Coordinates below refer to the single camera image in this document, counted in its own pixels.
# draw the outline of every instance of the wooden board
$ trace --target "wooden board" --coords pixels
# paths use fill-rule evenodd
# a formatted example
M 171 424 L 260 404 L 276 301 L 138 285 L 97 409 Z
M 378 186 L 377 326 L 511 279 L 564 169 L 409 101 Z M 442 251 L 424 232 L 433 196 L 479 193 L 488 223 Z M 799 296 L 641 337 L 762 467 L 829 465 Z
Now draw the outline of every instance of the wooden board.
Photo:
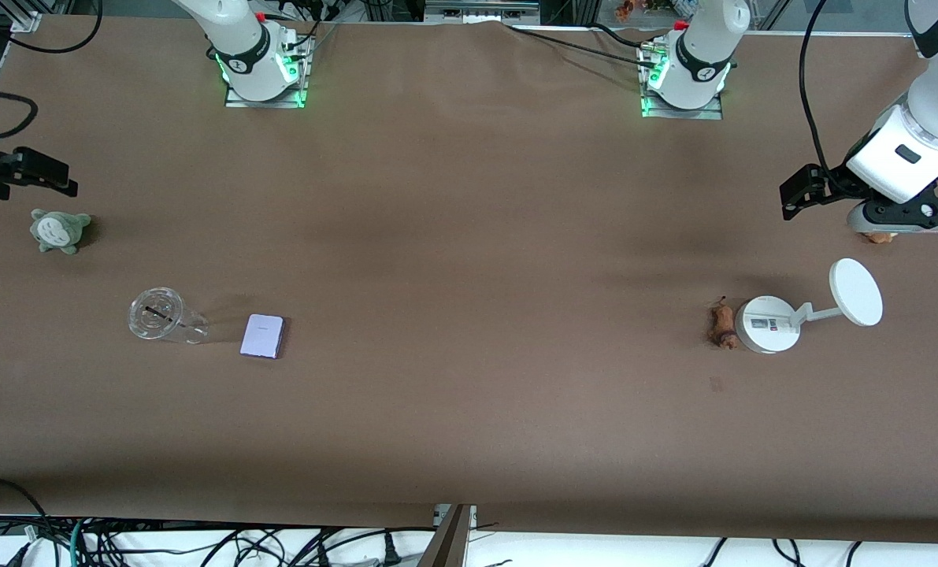
M 799 42 L 746 37 L 721 122 L 641 118 L 626 64 L 495 23 L 339 26 L 296 111 L 221 106 L 191 21 L 12 48 L 0 89 L 41 112 L 0 147 L 68 162 L 80 197 L 0 203 L 0 476 L 81 516 L 473 502 L 508 530 L 938 541 L 938 236 L 865 244 L 846 203 L 781 220 L 814 160 Z M 832 158 L 925 65 L 901 37 L 817 37 L 810 61 Z M 0 101 L 0 128 L 22 111 Z M 40 254 L 36 207 L 97 230 Z M 874 273 L 881 325 L 706 344 L 720 295 L 831 306 L 839 258 Z M 134 337 L 153 286 L 216 340 Z M 289 318 L 282 359 L 238 355 L 249 313 Z

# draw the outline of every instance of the mounting plate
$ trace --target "mounting plate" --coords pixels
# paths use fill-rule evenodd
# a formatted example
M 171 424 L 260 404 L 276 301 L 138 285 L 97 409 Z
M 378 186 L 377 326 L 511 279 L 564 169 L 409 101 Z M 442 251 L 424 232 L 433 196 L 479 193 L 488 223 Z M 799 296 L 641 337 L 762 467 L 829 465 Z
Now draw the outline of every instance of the mounting plate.
M 286 43 L 295 43 L 297 32 L 286 28 Z M 314 60 L 314 37 L 310 37 L 306 42 L 297 46 L 295 50 L 288 51 L 285 55 L 289 57 L 300 57 L 298 61 L 289 65 L 289 69 L 296 69 L 299 79 L 296 83 L 286 87 L 286 90 L 279 96 L 267 101 L 250 101 L 241 98 L 230 85 L 227 86 L 227 94 L 224 95 L 224 106 L 228 108 L 304 108 L 307 104 L 307 85 L 311 76 L 311 61 Z
M 667 44 L 661 40 L 661 37 L 645 42 L 644 46 L 637 47 L 638 61 L 651 61 L 653 64 L 667 65 L 667 57 L 664 57 L 668 51 Z M 714 94 L 713 99 L 703 108 L 685 110 L 675 108 L 664 102 L 661 95 L 648 86 L 651 75 L 658 72 L 658 69 L 648 69 L 641 67 L 638 71 L 640 79 L 640 112 L 644 118 L 684 118 L 686 120 L 720 120 L 724 118 L 721 111 L 721 95 Z

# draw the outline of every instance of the plastic cup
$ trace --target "plastic cup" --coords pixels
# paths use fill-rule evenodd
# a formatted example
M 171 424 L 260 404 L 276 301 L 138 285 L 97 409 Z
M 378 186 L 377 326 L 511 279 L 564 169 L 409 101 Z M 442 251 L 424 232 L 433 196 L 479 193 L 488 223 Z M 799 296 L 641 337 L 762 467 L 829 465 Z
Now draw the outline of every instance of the plastic cup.
M 185 305 L 177 291 L 153 287 L 129 306 L 129 330 L 148 341 L 200 344 L 209 336 L 209 321 Z

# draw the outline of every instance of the small box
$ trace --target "small box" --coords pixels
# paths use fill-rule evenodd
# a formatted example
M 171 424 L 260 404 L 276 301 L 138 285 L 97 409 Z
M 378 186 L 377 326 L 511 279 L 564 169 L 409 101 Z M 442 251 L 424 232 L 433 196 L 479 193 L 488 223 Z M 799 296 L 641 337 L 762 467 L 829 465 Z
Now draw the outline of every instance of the small box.
M 283 318 L 274 315 L 252 315 L 245 327 L 245 338 L 241 341 L 241 353 L 245 356 L 278 358 L 279 345 L 283 340 Z

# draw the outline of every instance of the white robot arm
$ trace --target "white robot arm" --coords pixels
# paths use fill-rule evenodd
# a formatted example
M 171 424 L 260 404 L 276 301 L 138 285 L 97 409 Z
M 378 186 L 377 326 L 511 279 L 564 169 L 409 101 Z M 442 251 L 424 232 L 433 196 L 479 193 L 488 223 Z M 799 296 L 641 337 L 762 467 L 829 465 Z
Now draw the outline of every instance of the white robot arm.
M 268 101 L 300 77 L 295 30 L 260 21 L 248 0 L 173 0 L 202 26 L 228 85 L 241 98 Z
M 842 198 L 858 232 L 938 232 L 938 0 L 906 0 L 906 21 L 929 65 L 839 168 L 806 165 L 780 187 L 784 219 Z
M 705 0 L 686 29 L 656 39 L 664 43 L 665 60 L 647 86 L 675 108 L 703 108 L 724 86 L 731 56 L 749 29 L 745 0 Z

